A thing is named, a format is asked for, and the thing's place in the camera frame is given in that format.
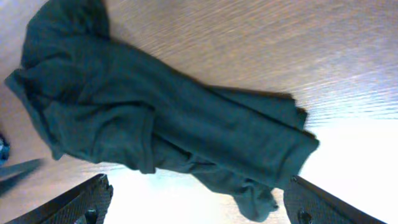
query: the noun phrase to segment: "wooden surface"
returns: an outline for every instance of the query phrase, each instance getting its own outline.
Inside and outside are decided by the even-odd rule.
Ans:
[[[19,66],[25,26],[44,2],[0,0],[0,81]],[[307,128],[322,142],[302,175],[365,212],[398,223],[388,204],[396,197],[390,191],[398,188],[391,180],[398,170],[397,1],[106,3],[115,37],[182,72],[212,85],[293,94],[310,113]],[[12,143],[8,164],[47,161],[0,198],[0,223],[99,172],[107,173],[115,188],[107,223],[249,223],[229,196],[211,193],[189,175],[141,175],[114,164],[51,160],[4,84],[0,132]],[[274,193],[282,203],[282,191]],[[288,222],[283,207],[266,221]]]

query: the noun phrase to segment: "garment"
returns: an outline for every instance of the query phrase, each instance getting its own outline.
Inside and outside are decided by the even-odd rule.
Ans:
[[[50,0],[6,85],[53,157],[191,173],[261,222],[318,141],[295,101],[202,85],[112,41],[100,0]]]

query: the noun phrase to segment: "dark green cloth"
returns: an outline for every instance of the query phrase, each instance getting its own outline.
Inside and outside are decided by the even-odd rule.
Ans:
[[[100,0],[50,0],[7,79],[55,159],[192,173],[263,221],[318,141],[294,100],[201,85],[109,36]]]

